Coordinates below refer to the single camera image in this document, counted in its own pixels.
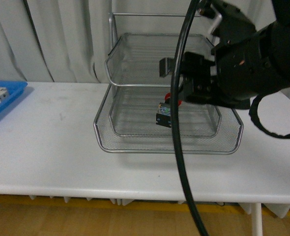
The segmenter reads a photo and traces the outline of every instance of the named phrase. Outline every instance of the table surface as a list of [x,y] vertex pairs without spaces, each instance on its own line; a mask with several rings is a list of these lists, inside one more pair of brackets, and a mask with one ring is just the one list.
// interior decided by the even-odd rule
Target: table surface
[[[94,117],[107,84],[29,83],[0,114],[0,194],[184,200],[173,154],[106,153]],[[185,155],[196,201],[290,204],[290,140],[271,138],[248,111],[231,155]],[[290,100],[259,107],[262,123],[290,132]]]

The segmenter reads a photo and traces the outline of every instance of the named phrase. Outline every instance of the black cable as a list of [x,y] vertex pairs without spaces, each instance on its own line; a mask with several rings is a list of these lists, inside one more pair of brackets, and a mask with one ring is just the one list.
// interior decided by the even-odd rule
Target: black cable
[[208,236],[205,226],[201,220],[197,207],[194,203],[192,192],[190,189],[189,180],[185,170],[185,164],[182,153],[180,129],[179,129],[179,117],[178,117],[178,87],[180,80],[180,64],[183,58],[184,48],[186,40],[188,38],[189,30],[194,19],[195,12],[198,7],[199,0],[191,0],[189,9],[186,13],[178,44],[174,56],[174,71],[171,79],[171,97],[170,97],[170,108],[171,108],[171,128],[173,134],[174,142],[174,152],[176,157],[176,162],[178,166],[179,176],[182,184],[182,189],[190,209],[192,218],[196,227],[198,228],[202,236]]

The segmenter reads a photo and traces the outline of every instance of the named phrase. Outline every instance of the metal mesh tray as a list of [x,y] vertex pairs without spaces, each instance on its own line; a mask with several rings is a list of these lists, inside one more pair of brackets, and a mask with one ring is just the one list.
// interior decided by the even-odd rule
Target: metal mesh tray
[[[110,122],[116,106],[116,88],[109,85],[94,121],[94,129],[100,147],[107,152],[129,153],[174,153],[171,135],[124,136],[114,132]],[[183,153],[187,154],[231,154],[239,147],[243,124],[235,110],[218,107],[221,114],[220,125],[215,135],[205,138],[181,134]]]
[[[119,136],[171,136],[171,129],[156,124],[158,105],[168,88],[118,87],[109,112],[109,120]],[[211,138],[216,135],[221,115],[212,105],[183,102],[179,106],[183,136]]]
[[[179,35],[124,34],[106,60],[106,71],[115,86],[170,87],[171,75],[159,78],[159,60],[174,57]],[[186,51],[210,54],[211,43],[202,35],[189,35]]]

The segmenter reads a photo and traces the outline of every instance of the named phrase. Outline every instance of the metal frame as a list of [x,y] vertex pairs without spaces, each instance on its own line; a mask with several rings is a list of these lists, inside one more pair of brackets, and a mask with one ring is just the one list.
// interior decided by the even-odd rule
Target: metal frame
[[116,16],[158,16],[158,17],[185,17],[185,14],[156,14],[156,13],[109,13],[109,36],[110,36],[110,49],[115,46],[118,41]]

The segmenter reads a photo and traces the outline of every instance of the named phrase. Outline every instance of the small black object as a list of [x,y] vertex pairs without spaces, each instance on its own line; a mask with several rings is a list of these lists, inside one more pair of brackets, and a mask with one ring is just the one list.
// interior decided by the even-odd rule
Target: small black object
[[156,124],[171,128],[170,114],[170,104],[159,103],[158,112],[156,113]]

